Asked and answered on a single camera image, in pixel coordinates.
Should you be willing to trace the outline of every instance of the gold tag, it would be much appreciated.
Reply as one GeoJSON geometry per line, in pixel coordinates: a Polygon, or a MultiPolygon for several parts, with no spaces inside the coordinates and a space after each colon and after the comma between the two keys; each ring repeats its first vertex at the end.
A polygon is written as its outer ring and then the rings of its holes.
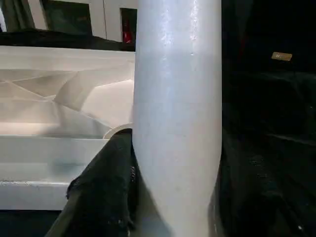
{"type": "Polygon", "coordinates": [[[290,53],[278,53],[278,52],[274,52],[272,54],[272,59],[277,59],[277,60],[282,60],[282,61],[291,61],[292,59],[292,54],[290,53]]]}

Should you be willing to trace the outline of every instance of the white cylindrical pipe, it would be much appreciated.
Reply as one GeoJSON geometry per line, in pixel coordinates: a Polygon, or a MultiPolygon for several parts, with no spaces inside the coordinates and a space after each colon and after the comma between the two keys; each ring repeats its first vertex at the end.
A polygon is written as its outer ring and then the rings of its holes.
{"type": "MultiPolygon", "coordinates": [[[[220,0],[139,0],[133,144],[172,237],[210,236],[222,144],[221,63],[220,0]]],[[[151,231],[160,237],[158,227],[151,231]]]]}

